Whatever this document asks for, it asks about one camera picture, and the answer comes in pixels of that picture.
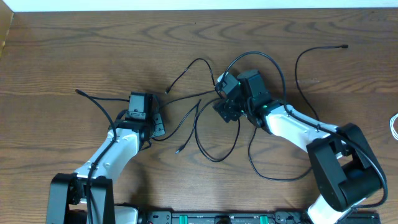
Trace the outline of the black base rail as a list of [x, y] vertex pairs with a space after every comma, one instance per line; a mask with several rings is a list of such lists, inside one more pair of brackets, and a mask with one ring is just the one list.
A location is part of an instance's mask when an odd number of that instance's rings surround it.
[[132, 217], [117, 215], [116, 223], [137, 224], [311, 224], [304, 212], [276, 211], [273, 213], [188, 213], [170, 211], [139, 211]]

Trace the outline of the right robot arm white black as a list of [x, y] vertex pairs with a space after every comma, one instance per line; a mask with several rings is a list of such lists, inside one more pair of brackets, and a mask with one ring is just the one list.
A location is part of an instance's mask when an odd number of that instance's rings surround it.
[[308, 154], [320, 191], [307, 214], [312, 223], [338, 223], [363, 200], [386, 189], [386, 176], [355, 124], [321, 123], [275, 100], [259, 70], [222, 74], [216, 89], [226, 95], [214, 110], [226, 121], [245, 116], [255, 127], [284, 138]]

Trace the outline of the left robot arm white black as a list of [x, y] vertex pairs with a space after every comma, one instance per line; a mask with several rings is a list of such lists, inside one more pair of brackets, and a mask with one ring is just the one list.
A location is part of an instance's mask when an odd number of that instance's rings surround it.
[[114, 202], [113, 184], [145, 142], [165, 133], [158, 98], [134, 93], [129, 107], [111, 119], [104, 143], [71, 174], [50, 183], [47, 223], [146, 223], [144, 212]]

